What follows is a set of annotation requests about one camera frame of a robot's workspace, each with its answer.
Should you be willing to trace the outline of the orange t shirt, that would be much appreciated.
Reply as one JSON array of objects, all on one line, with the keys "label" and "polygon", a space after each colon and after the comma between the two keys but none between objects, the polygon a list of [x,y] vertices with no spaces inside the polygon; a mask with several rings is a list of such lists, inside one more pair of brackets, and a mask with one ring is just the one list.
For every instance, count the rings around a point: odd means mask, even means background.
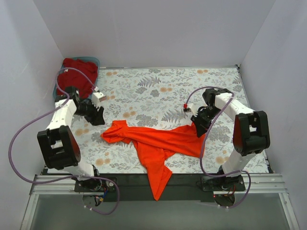
[{"label": "orange t shirt", "polygon": [[116,120],[100,137],[107,143],[133,143],[141,165],[147,170],[153,198],[158,201],[172,175],[165,161],[176,153],[199,158],[205,135],[197,137],[194,124],[159,130],[128,126],[125,120]]}]

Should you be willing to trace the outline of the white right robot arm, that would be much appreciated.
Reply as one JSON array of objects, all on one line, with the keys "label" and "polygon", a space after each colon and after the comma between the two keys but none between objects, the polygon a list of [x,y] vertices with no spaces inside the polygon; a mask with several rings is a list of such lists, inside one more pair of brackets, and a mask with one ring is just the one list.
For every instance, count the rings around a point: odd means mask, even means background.
[{"label": "white right robot arm", "polygon": [[244,172],[247,163],[270,146],[268,117],[264,111],[255,111],[235,99],[234,93],[226,88],[203,87],[205,106],[196,109],[189,102],[183,105],[184,112],[192,112],[191,120],[197,136],[208,138],[221,114],[234,122],[232,143],[234,149],[228,160],[216,174],[205,173],[211,178],[235,177]]}]

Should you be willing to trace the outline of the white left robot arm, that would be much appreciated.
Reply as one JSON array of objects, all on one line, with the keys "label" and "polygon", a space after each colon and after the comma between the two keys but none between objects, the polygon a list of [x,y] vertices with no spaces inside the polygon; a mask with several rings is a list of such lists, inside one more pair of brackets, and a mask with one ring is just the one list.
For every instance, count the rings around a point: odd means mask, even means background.
[{"label": "white left robot arm", "polygon": [[55,97],[57,110],[47,128],[37,134],[45,165],[49,169],[63,170],[77,177],[98,176],[98,170],[82,159],[71,124],[73,116],[79,115],[93,126],[104,125],[101,102],[105,99],[106,96],[97,87],[91,98],[81,99],[79,90],[73,86]]}]

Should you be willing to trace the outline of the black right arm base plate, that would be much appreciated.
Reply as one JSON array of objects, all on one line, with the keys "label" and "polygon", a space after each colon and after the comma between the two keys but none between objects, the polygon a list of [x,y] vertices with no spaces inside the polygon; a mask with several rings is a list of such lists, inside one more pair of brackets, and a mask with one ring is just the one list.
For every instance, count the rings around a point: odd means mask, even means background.
[{"label": "black right arm base plate", "polygon": [[205,192],[209,191],[221,191],[221,192],[229,192],[229,191],[245,191],[245,184],[243,177],[241,175],[236,177],[219,177],[212,178],[209,176],[203,176],[200,180],[200,188]]}]

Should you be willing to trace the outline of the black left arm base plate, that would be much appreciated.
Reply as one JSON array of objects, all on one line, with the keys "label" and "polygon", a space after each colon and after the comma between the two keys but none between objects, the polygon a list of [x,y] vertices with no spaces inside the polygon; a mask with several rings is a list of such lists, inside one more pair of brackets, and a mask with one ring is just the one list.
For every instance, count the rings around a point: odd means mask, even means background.
[{"label": "black left arm base plate", "polygon": [[76,181],[75,192],[115,192],[115,183],[103,179],[85,179]]}]

